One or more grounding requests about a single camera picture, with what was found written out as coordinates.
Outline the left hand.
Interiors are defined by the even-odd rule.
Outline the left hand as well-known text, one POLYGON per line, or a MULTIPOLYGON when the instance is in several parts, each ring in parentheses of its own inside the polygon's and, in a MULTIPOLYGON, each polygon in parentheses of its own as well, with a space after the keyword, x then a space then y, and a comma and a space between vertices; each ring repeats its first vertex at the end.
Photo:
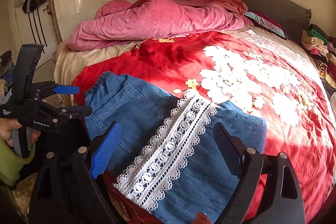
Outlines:
POLYGON ((1 118, 0 120, 0 134, 1 138, 9 147, 13 147, 13 138, 12 131, 18 130, 22 125, 18 122, 17 119, 5 119, 1 118))

